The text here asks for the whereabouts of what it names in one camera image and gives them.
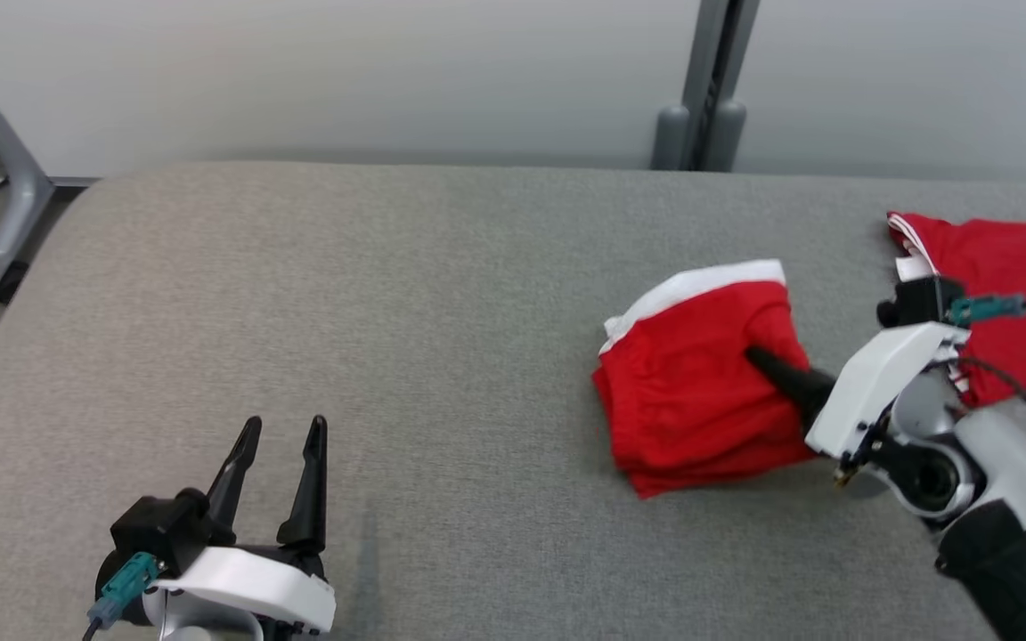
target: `folded red cloth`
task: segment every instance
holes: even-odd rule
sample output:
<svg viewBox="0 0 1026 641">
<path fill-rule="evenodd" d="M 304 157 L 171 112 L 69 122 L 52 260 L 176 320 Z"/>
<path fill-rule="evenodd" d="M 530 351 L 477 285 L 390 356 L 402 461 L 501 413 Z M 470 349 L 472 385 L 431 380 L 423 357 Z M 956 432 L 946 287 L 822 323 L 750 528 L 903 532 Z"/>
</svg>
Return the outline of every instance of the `folded red cloth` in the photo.
<svg viewBox="0 0 1026 641">
<path fill-rule="evenodd" d="M 797 407 L 744 356 L 756 345 L 810 366 L 778 261 L 679 273 L 604 328 L 593 380 L 611 455 L 640 497 L 814 455 Z"/>
<path fill-rule="evenodd" d="M 893 240 L 919 255 L 933 273 L 959 280 L 968 295 L 1026 296 L 1026 223 L 971 219 L 953 225 L 899 212 L 889 212 L 887 222 Z M 974 325 L 963 353 L 1007 370 L 1026 387 L 1026 316 Z M 1013 396 L 1013 389 L 989 372 L 961 368 L 961 374 L 969 383 L 963 400 L 970 406 Z"/>
</svg>

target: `white wall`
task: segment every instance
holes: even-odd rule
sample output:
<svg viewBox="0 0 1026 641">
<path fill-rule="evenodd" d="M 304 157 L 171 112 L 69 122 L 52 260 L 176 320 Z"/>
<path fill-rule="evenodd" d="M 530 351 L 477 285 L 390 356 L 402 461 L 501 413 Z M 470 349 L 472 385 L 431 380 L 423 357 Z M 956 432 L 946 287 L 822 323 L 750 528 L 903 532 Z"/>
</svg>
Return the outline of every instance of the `white wall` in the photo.
<svg viewBox="0 0 1026 641">
<path fill-rule="evenodd" d="M 1026 1 L 761 0 L 734 170 L 1026 178 Z"/>
<path fill-rule="evenodd" d="M 645 166 L 699 0 L 0 0 L 46 173 L 171 159 Z"/>
</svg>

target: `gray table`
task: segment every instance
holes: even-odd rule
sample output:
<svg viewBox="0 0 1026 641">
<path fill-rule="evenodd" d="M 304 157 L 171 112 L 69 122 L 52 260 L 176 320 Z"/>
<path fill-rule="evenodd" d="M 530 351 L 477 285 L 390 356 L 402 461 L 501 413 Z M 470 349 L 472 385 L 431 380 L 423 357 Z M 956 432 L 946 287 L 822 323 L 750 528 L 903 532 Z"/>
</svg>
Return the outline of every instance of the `gray table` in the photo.
<svg viewBox="0 0 1026 641">
<path fill-rule="evenodd" d="M 588 377 L 605 317 L 757 256 L 782 258 L 799 337 L 839 368 L 892 292 L 891 207 L 1026 219 L 1026 186 L 276 163 L 107 179 L 0 327 L 0 638 L 80 636 L 110 523 L 206 487 L 250 414 L 236 529 L 272 540 L 317 411 L 338 638 L 989 637 L 919 524 L 839 495 L 825 463 L 640 503 Z"/>
</svg>

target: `teal connector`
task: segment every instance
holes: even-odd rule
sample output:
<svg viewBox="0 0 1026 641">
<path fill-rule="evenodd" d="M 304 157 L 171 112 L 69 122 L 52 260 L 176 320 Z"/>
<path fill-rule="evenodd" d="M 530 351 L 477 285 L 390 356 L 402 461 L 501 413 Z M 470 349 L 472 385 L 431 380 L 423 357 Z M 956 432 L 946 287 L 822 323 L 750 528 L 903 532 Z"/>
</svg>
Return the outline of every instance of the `teal connector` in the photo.
<svg viewBox="0 0 1026 641">
<path fill-rule="evenodd" d="M 1001 316 L 1025 315 L 1026 301 L 1023 294 L 961 297 L 953 301 L 952 307 L 948 309 L 948 319 L 961 327 Z"/>
<path fill-rule="evenodd" d="M 102 588 L 102 597 L 90 607 L 85 615 L 92 622 L 94 619 L 101 624 L 94 629 L 110 630 L 111 627 L 121 617 L 121 612 L 125 607 L 133 602 L 133 599 L 142 596 L 148 590 L 150 584 L 162 569 L 162 564 L 154 556 L 146 552 L 139 552 L 131 556 L 125 565 L 122 565 L 118 573 L 113 575 L 109 584 Z"/>
</svg>

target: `red cloth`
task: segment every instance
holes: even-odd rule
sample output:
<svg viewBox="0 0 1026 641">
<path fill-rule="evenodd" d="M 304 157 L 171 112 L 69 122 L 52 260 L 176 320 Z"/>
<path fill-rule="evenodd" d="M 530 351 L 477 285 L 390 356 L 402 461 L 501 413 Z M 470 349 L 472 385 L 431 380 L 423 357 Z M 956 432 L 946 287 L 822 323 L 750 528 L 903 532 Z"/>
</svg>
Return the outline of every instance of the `red cloth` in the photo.
<svg viewBox="0 0 1026 641">
<path fill-rule="evenodd" d="M 896 242 L 913 248 L 934 272 L 959 280 L 970 296 L 1023 293 L 1026 296 L 1026 223 L 971 219 L 963 225 L 919 213 L 889 212 Z M 1026 387 L 1026 316 L 995 318 L 973 326 L 965 356 L 988 361 Z M 989 372 L 964 368 L 970 406 L 1013 396 L 1013 390 Z"/>
<path fill-rule="evenodd" d="M 814 455 L 797 407 L 746 360 L 752 345 L 808 368 L 778 281 L 689 297 L 636 321 L 601 354 L 593 380 L 609 418 L 611 455 L 640 497 Z"/>
</svg>

